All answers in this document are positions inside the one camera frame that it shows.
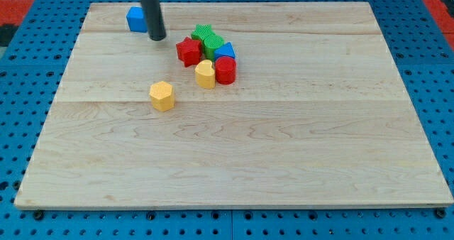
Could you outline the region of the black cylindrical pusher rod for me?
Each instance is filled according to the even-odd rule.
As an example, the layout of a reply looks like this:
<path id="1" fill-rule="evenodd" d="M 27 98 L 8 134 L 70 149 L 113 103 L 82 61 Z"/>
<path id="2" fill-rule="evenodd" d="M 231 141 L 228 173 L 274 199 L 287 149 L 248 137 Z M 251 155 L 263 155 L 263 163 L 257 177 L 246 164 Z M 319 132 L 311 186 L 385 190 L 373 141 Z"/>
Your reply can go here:
<path id="1" fill-rule="evenodd" d="M 140 0 L 140 5 L 145 17 L 149 38 L 160 41 L 166 38 L 166 30 L 160 0 Z"/>

